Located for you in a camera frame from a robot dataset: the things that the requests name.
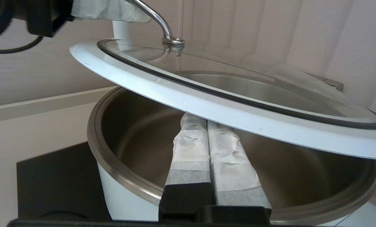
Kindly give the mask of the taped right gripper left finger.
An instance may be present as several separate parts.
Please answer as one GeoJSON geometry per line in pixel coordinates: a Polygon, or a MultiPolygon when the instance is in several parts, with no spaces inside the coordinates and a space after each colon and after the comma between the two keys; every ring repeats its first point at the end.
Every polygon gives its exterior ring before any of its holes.
{"type": "Polygon", "coordinates": [[[185,113],[180,123],[159,203],[160,222],[195,222],[202,208],[214,205],[207,121],[185,113]]]}

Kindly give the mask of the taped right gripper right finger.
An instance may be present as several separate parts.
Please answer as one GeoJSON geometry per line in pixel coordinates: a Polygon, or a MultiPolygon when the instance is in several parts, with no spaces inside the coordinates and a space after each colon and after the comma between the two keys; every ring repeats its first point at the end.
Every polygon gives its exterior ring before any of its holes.
{"type": "Polygon", "coordinates": [[[260,178],[234,128],[207,122],[207,129],[217,205],[271,209],[260,178]]]}

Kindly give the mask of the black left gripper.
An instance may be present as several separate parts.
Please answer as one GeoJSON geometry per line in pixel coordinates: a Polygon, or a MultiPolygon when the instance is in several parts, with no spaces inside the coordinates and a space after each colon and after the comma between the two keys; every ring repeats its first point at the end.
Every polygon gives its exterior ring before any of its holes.
{"type": "Polygon", "coordinates": [[[76,18],[148,23],[151,18],[131,0],[0,0],[0,34],[13,19],[28,33],[52,38],[76,18]]]}

